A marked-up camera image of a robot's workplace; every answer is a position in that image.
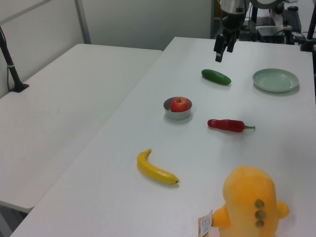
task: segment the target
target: red apple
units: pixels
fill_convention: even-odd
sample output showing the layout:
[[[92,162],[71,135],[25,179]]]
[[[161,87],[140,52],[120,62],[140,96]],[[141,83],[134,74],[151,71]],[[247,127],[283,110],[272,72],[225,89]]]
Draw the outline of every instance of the red apple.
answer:
[[[172,100],[170,108],[172,112],[184,112],[190,108],[190,102],[185,97],[176,97]]]

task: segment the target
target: green cucumber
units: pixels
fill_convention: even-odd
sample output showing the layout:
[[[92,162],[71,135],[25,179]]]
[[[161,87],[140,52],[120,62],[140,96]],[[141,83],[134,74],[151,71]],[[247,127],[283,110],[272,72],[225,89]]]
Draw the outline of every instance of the green cucumber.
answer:
[[[228,85],[232,82],[232,80],[224,74],[210,69],[202,70],[202,76],[207,80],[211,80],[222,85]]]

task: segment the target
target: label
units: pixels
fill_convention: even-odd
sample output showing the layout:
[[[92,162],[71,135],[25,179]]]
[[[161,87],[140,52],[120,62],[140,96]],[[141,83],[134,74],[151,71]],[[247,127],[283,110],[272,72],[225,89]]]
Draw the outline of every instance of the label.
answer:
[[[208,232],[212,227],[213,211],[198,219],[198,237],[208,237]]]

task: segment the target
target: plate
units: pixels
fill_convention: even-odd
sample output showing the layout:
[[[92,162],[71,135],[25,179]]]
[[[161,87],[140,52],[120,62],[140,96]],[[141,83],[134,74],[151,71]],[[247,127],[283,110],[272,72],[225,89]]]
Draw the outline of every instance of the plate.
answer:
[[[287,92],[298,86],[298,78],[293,73],[281,69],[263,69],[253,75],[253,83],[269,92]]]

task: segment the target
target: orange stuffed animal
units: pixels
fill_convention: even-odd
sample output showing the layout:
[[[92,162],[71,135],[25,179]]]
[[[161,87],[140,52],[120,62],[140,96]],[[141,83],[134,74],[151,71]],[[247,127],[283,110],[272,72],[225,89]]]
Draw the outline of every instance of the orange stuffed animal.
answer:
[[[226,203],[212,220],[221,237],[274,237],[278,220],[289,214],[276,199],[271,177],[252,166],[240,166],[227,177],[223,196]]]

